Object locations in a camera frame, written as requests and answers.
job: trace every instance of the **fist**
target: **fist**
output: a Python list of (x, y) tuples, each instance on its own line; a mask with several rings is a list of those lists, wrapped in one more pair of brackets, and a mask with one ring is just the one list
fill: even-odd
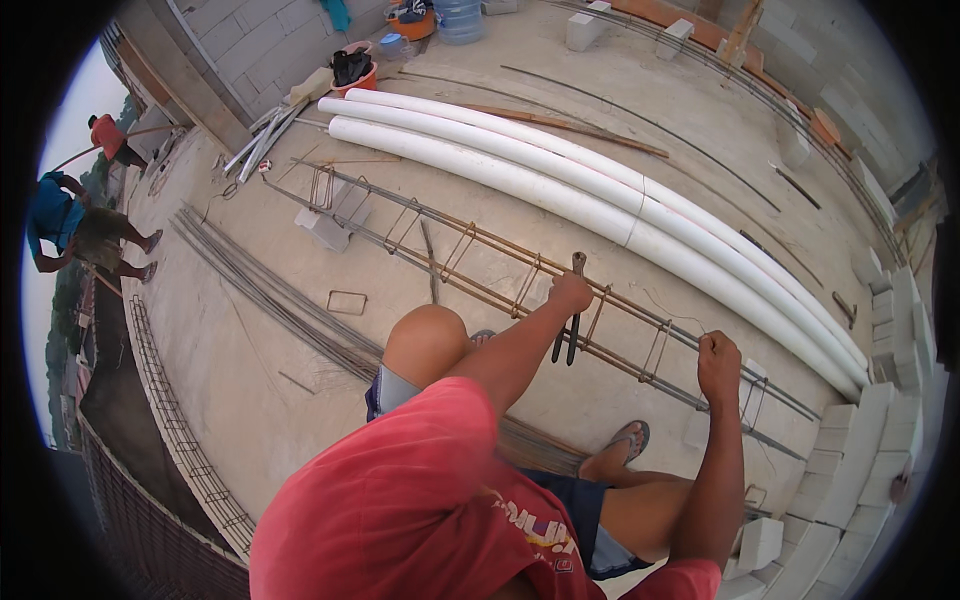
[(739, 410), (740, 350), (723, 331), (700, 337), (697, 380), (710, 411)]
[(550, 301), (562, 306), (564, 312), (575, 315), (590, 307), (590, 303), (593, 302), (593, 290), (582, 277), (567, 271), (563, 275), (553, 277)]

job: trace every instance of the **dark blue shorts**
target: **dark blue shorts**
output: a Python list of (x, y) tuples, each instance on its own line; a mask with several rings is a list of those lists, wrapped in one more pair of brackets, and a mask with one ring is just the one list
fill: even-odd
[[(386, 415), (420, 391), (412, 383), (380, 365), (365, 394), (367, 422)], [(637, 558), (614, 540), (600, 525), (603, 496), (612, 485), (529, 468), (518, 470), (540, 487), (553, 493), (564, 504), (577, 534), (580, 558), (591, 579), (610, 579), (651, 566), (651, 563)]]

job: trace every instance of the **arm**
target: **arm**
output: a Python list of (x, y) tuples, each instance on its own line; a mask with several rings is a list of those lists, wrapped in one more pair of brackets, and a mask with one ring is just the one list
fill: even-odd
[(708, 559), (723, 571), (743, 520), (743, 442), (737, 397), (740, 351), (722, 332), (700, 338), (697, 377), (710, 405), (710, 434), (704, 462), (677, 519), (670, 562)]
[(80, 201), (80, 204), (82, 204), (84, 208), (90, 208), (90, 195), (86, 192), (84, 187), (80, 185), (79, 181), (73, 179), (69, 175), (62, 175), (57, 180), (57, 185), (60, 187), (65, 187), (73, 192), (77, 197), (77, 200)]
[(587, 310), (593, 301), (589, 286), (572, 272), (555, 276), (553, 283), (550, 298), (543, 306), (493, 336), (446, 374), (469, 377), (479, 383), (498, 417), (526, 391), (566, 320)]
[(77, 238), (71, 237), (70, 241), (66, 243), (66, 248), (63, 249), (63, 254), (60, 258), (51, 258), (43, 253), (43, 250), (37, 251), (34, 254), (34, 264), (36, 264), (36, 269), (41, 273), (53, 273), (54, 271), (59, 271), (63, 267), (70, 264), (70, 261), (73, 260), (73, 247), (77, 244)]

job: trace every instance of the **person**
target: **person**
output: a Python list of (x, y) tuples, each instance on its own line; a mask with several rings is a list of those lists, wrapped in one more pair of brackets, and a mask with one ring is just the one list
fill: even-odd
[(97, 118), (92, 114), (86, 124), (90, 127), (90, 141), (94, 146), (103, 144), (104, 156), (107, 160), (116, 160), (124, 166), (139, 167), (140, 175), (147, 170), (147, 161), (133, 151), (127, 143), (127, 136), (117, 129), (113, 117), (108, 114)]
[(744, 501), (740, 353), (722, 332), (700, 338), (710, 430), (695, 481), (625, 467), (649, 437), (641, 421), (579, 478), (495, 456), (498, 419), (592, 299), (580, 277), (556, 276), (547, 302), (479, 345), (444, 307), (404, 316), (367, 393), (370, 422), (287, 479), (260, 518), (251, 598), (600, 599), (592, 579), (667, 556), (623, 597), (713, 598)]
[[(66, 188), (75, 196), (62, 190)], [(121, 258), (120, 239), (129, 240), (146, 254), (156, 248), (163, 235), (157, 229), (143, 237), (127, 220), (127, 215), (90, 205), (90, 195), (80, 182), (62, 171), (45, 173), (36, 184), (36, 192), (27, 208), (27, 244), (36, 269), (41, 273), (59, 271), (74, 256), (99, 265), (121, 277), (135, 277), (149, 283), (156, 273), (156, 261), (142, 269)], [(60, 257), (47, 256), (40, 239), (53, 242)]]

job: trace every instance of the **flip-flop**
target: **flip-flop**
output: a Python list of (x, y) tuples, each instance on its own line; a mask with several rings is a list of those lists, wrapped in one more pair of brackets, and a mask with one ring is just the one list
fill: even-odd
[[(643, 442), (640, 442), (640, 443), (637, 442), (636, 433), (627, 433), (627, 429), (629, 429), (630, 426), (633, 425), (634, 423), (640, 424), (639, 433), (643, 434)], [(643, 450), (646, 449), (647, 444), (650, 443), (650, 425), (647, 424), (647, 421), (645, 420), (637, 419), (637, 420), (630, 421), (626, 425), (620, 427), (619, 431), (613, 434), (613, 437), (610, 439), (610, 442), (607, 445), (605, 445), (603, 450), (600, 450), (600, 452), (603, 452), (607, 448), (611, 447), (612, 445), (623, 442), (624, 440), (627, 440), (630, 442), (630, 450), (627, 451), (627, 458), (624, 459), (623, 461), (623, 466), (626, 467), (627, 463), (629, 463), (630, 461), (634, 460), (634, 458), (639, 456), (643, 452)], [(583, 466), (583, 463), (581, 463), (580, 465), (577, 465), (577, 469), (574, 472), (574, 476), (577, 479), (580, 479), (580, 467), (582, 466)]]
[(491, 338), (491, 337), (493, 337), (494, 335), (496, 335), (496, 331), (493, 331), (492, 329), (480, 329), (479, 331), (477, 331), (476, 333), (474, 333), (473, 335), (470, 336), (470, 340), (471, 340), (472, 342), (476, 342), (479, 338), (481, 338), (481, 337), (483, 337), (483, 336), (485, 336), (485, 335), (486, 335), (487, 337)]
[(150, 283), (150, 280), (154, 278), (154, 275), (156, 275), (156, 261), (147, 265), (147, 274), (142, 279), (140, 279), (140, 281), (144, 285), (147, 285), (148, 283)]
[(156, 245), (160, 243), (161, 237), (163, 237), (163, 229), (154, 231), (154, 234), (150, 236), (150, 246), (147, 248), (147, 254), (154, 251)]

